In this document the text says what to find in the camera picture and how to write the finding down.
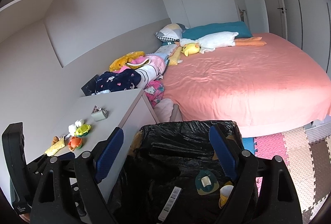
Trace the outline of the pink bed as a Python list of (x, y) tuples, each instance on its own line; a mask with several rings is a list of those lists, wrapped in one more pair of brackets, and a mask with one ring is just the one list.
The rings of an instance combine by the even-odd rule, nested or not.
[(163, 75), (164, 96), (185, 121), (231, 120), (242, 136), (302, 127), (330, 115), (330, 79), (291, 42), (263, 33), (264, 46), (182, 56)]

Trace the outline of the foam floor mats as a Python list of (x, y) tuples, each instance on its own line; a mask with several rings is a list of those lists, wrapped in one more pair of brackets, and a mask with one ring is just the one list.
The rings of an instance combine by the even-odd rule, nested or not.
[(309, 223), (330, 194), (330, 116), (282, 133), (244, 138), (256, 157), (281, 156), (300, 201), (303, 223)]

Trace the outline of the black trash bag bin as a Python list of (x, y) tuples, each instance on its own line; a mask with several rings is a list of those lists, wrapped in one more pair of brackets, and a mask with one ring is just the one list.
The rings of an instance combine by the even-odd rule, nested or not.
[(176, 187), (181, 191), (166, 223), (222, 222), (219, 192), (200, 195), (195, 184), (203, 170), (220, 185), (228, 181), (209, 141), (213, 125), (214, 120), (182, 121), (140, 129), (108, 199), (116, 223), (158, 223)]

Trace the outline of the yellow duck plush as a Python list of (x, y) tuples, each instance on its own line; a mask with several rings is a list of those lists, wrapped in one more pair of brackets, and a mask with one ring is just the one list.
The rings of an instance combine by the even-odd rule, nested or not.
[(186, 57), (189, 55), (197, 54), (200, 51), (200, 45), (198, 43), (188, 43), (185, 44), (182, 48), (182, 54)]

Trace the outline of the white goose plush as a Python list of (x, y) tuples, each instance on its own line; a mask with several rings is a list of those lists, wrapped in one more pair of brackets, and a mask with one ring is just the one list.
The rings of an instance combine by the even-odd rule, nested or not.
[(233, 46), (264, 46), (266, 42), (262, 37), (238, 38), (238, 32), (218, 32), (212, 33), (197, 40), (180, 39), (179, 45), (185, 47), (187, 44), (196, 44), (200, 47), (199, 53), (213, 52), (217, 48)]

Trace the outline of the grey corner holder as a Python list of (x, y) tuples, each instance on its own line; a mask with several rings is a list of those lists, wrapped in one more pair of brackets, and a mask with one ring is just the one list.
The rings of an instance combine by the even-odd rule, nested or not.
[(91, 113), (91, 117), (94, 121), (101, 121), (108, 118), (108, 111), (101, 108), (99, 112)]

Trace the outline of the pink folded clothes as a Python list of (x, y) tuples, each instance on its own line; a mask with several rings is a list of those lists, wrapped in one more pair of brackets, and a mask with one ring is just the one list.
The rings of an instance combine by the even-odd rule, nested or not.
[(124, 67), (125, 70), (132, 69), (140, 75), (141, 79), (135, 87), (144, 90), (152, 107), (163, 99), (165, 87), (161, 80), (166, 68), (167, 62), (161, 54), (140, 56)]

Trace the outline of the silver long carton box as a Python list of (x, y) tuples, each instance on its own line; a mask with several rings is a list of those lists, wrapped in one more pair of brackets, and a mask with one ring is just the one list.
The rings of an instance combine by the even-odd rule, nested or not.
[(158, 216), (158, 221), (163, 223), (166, 220), (169, 212), (171, 211), (173, 205), (175, 204), (175, 202), (176, 202), (177, 198), (179, 197), (179, 195), (181, 194), (181, 192), (182, 192), (181, 188), (179, 188), (179, 187), (174, 187), (173, 188), (173, 190), (172, 190), (169, 198), (167, 199), (161, 213)]

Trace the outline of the navy patterned blanket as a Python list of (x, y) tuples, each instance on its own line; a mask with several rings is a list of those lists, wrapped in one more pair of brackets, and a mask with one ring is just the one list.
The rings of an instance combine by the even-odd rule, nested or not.
[(133, 69), (126, 69), (120, 73), (106, 71), (97, 79), (95, 92), (100, 93), (105, 90), (118, 92), (135, 89), (140, 81), (141, 75)]

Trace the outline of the black wall socket panel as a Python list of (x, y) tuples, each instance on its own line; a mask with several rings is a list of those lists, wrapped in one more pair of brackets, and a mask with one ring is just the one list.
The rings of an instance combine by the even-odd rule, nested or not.
[(91, 96), (95, 93), (96, 89), (96, 81), (98, 80), (99, 75), (93, 76), (88, 82), (86, 82), (82, 87), (81, 90), (85, 96)]

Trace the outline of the checkered white pillow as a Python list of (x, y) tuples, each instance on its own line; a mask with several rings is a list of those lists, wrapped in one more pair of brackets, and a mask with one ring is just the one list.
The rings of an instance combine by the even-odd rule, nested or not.
[(155, 36), (162, 42), (172, 42), (182, 39), (182, 33), (188, 28), (180, 23), (172, 23), (163, 27), (160, 31), (155, 32)]

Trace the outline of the orange yellow plush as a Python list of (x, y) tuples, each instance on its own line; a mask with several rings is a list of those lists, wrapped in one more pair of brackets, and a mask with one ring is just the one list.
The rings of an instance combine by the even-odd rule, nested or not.
[(140, 56), (145, 56), (145, 52), (143, 51), (129, 52), (128, 54), (125, 54), (124, 56), (114, 60), (114, 62), (112, 62), (109, 66), (109, 71), (118, 71), (122, 67), (126, 66), (127, 63), (132, 62), (132, 60), (135, 60)]

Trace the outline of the small purple white trinket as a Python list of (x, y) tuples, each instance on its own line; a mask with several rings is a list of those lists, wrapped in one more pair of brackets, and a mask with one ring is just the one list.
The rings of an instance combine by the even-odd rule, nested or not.
[(99, 108), (98, 106), (94, 106), (92, 113), (99, 112), (100, 110), (101, 110), (101, 108)]

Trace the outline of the yellow blue snack wrapper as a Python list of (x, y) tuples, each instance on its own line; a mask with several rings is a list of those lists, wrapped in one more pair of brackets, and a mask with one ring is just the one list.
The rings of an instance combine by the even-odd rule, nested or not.
[(48, 157), (54, 156), (60, 149), (65, 147), (65, 137), (60, 137), (59, 141), (55, 145), (51, 145), (46, 151), (45, 154)]

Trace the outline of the orange plastic toy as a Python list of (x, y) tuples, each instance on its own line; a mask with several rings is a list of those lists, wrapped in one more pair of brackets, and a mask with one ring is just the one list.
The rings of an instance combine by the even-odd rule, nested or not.
[(83, 144), (83, 140), (78, 136), (73, 136), (68, 143), (68, 148), (70, 151), (74, 151), (75, 149), (80, 149)]

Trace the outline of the green plastic toy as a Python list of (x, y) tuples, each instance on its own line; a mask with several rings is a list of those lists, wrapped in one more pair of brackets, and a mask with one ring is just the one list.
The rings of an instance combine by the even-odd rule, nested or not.
[(90, 131), (90, 129), (91, 129), (91, 125), (83, 124), (76, 129), (75, 136), (78, 136), (78, 137), (85, 136)]

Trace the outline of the orange paper cone cup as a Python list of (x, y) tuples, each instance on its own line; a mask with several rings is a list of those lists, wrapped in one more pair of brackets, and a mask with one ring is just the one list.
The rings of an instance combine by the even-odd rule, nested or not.
[(220, 198), (219, 198), (219, 207), (223, 208), (226, 204), (231, 192), (233, 190), (233, 185), (229, 181), (223, 187), (220, 188)]

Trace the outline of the teal pillow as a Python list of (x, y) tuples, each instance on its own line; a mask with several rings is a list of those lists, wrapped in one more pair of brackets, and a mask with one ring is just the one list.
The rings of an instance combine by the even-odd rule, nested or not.
[(190, 28), (182, 33), (183, 39), (197, 40), (203, 36), (218, 32), (237, 32), (237, 39), (245, 39), (252, 37), (252, 33), (247, 25), (242, 22), (227, 22), (227, 23), (211, 23)]

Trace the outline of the brown plush toy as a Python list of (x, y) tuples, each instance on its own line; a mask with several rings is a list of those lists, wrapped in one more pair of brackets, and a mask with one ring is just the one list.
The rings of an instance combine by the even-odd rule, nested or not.
[(58, 136), (54, 136), (53, 137), (53, 140), (52, 140), (52, 145), (55, 145), (58, 141), (59, 141), (59, 137)]

